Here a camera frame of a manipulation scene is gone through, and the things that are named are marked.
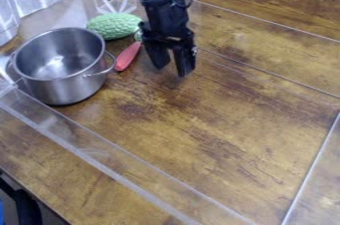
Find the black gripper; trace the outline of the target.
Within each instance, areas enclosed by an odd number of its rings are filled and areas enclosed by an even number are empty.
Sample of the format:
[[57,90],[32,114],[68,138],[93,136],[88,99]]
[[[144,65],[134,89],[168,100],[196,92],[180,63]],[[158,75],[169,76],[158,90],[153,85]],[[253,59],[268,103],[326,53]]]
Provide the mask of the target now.
[[148,21],[140,24],[142,40],[154,67],[170,62],[172,47],[177,75],[182,78],[194,70],[196,46],[193,32],[186,27],[189,4],[184,0],[141,0]]

